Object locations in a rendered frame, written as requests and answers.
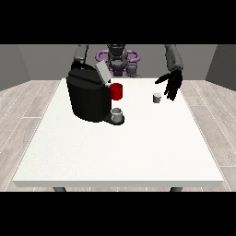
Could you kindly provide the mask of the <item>black coffee machine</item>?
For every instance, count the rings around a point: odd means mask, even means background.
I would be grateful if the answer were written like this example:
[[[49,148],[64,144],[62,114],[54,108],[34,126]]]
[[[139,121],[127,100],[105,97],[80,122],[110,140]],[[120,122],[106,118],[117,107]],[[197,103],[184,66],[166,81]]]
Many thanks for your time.
[[[78,118],[93,122],[107,122],[113,125],[119,123],[112,121],[112,99],[110,85],[105,85],[99,73],[93,69],[72,69],[66,78],[72,110]]]

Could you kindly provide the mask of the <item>pale grey machine lid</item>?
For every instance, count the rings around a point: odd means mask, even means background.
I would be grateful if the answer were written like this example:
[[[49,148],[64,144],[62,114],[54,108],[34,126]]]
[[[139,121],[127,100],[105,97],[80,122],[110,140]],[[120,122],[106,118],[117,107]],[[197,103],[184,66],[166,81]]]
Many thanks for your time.
[[[111,75],[107,65],[105,64],[104,61],[100,61],[97,64],[95,64],[95,66],[96,66],[96,69],[101,77],[102,82],[104,84],[107,84],[112,78],[112,75]]]

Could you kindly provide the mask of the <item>small grey cup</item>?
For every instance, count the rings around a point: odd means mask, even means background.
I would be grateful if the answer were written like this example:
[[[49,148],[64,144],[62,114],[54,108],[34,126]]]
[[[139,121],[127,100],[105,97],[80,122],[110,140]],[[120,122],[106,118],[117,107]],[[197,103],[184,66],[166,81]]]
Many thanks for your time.
[[[123,119],[123,112],[120,108],[113,108],[111,110],[112,121],[115,123],[119,123]]]

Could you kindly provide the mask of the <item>red pod holder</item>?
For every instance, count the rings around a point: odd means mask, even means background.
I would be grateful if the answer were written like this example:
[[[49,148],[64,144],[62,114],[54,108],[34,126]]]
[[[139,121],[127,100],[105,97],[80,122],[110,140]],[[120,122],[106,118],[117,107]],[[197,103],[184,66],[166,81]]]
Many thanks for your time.
[[[112,83],[110,85],[111,99],[120,100],[123,97],[123,85],[120,83]]]

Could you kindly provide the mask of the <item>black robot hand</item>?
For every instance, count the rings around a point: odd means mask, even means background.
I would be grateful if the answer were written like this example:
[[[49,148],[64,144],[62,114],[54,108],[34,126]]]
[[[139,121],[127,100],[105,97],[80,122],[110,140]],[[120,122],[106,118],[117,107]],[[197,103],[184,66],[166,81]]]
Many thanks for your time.
[[[71,69],[91,69],[90,65],[86,65],[85,63],[80,63],[79,61],[74,61],[71,64]]]
[[[173,70],[170,73],[158,78],[155,83],[160,84],[164,81],[168,81],[164,94],[170,100],[175,100],[178,89],[183,82],[183,74],[181,70]]]

